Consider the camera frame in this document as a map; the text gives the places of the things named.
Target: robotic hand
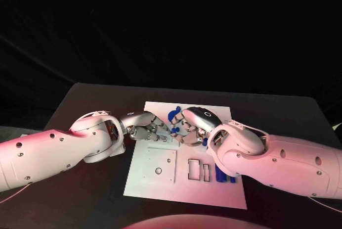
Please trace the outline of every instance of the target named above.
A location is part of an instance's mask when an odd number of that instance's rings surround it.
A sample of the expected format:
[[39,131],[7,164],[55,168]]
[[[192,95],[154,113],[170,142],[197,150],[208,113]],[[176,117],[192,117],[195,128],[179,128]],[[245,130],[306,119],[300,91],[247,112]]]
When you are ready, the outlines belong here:
[[70,169],[83,159],[98,162],[124,153],[122,135],[133,140],[163,140],[160,127],[170,130],[153,113],[128,113],[117,119],[105,111],[83,115],[69,131],[49,130],[0,143],[0,192],[37,182]]
[[268,135],[231,120],[221,122],[203,108],[183,109],[172,120],[189,134],[172,133],[197,146],[208,138],[208,154],[231,177],[247,175],[265,186],[301,196],[342,199],[342,150],[310,141]]

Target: white board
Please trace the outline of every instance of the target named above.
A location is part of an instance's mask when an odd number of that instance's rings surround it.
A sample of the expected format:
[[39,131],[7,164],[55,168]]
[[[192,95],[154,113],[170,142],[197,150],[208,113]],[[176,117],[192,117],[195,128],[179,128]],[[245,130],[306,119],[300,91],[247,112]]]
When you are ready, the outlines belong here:
[[[182,109],[186,109],[190,106],[209,109],[216,114],[222,122],[228,122],[231,119],[229,107],[222,106],[146,102],[144,110],[154,113],[154,115],[157,115],[157,117],[170,126],[167,114],[176,109],[177,106],[180,106]],[[186,131],[180,124],[177,124],[177,127],[180,128],[179,134],[186,135]],[[144,140],[135,142],[122,195],[247,209],[241,176],[235,178],[235,183],[231,183],[229,180],[226,183],[216,182],[215,162],[212,157],[205,152],[206,147],[189,147],[183,144],[179,144],[179,142],[172,139],[170,136],[167,136],[167,138],[167,142],[153,142]],[[167,155],[170,152],[176,151],[173,183],[170,181],[172,178],[169,175],[167,179],[170,182],[166,182],[166,180],[164,182],[163,180],[146,180],[146,178],[143,178],[146,174],[146,151],[150,149],[163,152],[160,155]],[[209,165],[209,182],[203,181],[202,170],[199,181],[187,179],[187,159],[199,160],[199,169],[203,169],[203,164]]]

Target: dark table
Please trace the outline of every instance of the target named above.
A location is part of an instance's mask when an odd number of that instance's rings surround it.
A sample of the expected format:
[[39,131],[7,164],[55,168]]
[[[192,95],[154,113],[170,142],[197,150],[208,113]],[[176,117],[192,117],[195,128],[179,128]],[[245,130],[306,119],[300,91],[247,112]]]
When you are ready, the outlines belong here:
[[[265,132],[342,147],[311,98],[89,84],[72,86],[45,130],[66,131],[78,117],[95,110],[111,111],[120,118],[141,111],[146,101],[229,106],[232,119]],[[248,210],[122,196],[134,141],[125,137],[124,143],[124,154],[92,164],[81,161],[1,204],[0,228],[121,228],[174,214],[216,215],[271,228],[342,226],[337,212],[309,198],[265,187],[247,176],[242,178]]]

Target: table surface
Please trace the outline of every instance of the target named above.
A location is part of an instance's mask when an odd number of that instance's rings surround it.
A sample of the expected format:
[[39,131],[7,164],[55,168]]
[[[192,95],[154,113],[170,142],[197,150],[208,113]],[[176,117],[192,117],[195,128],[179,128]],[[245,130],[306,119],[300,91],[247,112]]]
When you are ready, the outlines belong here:
[[[311,98],[81,83],[72,86],[45,130],[66,131],[79,116],[95,110],[111,111],[120,118],[141,111],[146,101],[229,106],[232,119],[270,134],[342,147]],[[124,154],[98,163],[81,161],[69,171],[32,184],[0,204],[0,228],[121,228],[174,214],[216,215],[271,228],[340,226],[337,212],[309,198],[265,187],[247,176],[242,178],[248,210],[122,196],[134,141],[125,137],[124,144]],[[16,191],[4,192],[1,198]]]

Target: blue object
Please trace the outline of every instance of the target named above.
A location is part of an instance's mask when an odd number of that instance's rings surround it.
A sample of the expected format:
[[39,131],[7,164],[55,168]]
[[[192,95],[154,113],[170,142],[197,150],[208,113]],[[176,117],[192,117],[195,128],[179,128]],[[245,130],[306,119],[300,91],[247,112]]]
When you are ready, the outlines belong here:
[[235,183],[235,178],[229,176],[229,182]]
[[173,111],[169,113],[169,115],[167,115],[169,121],[173,120],[173,118],[174,118],[174,116],[176,116],[176,114],[177,114],[179,112],[180,112],[180,107],[177,106],[177,107],[176,107],[176,110],[173,110]]
[[208,138],[203,139],[202,145],[206,146],[208,144]]
[[222,172],[216,164],[215,164],[215,173],[216,173],[216,182],[219,183],[226,182],[226,174]]

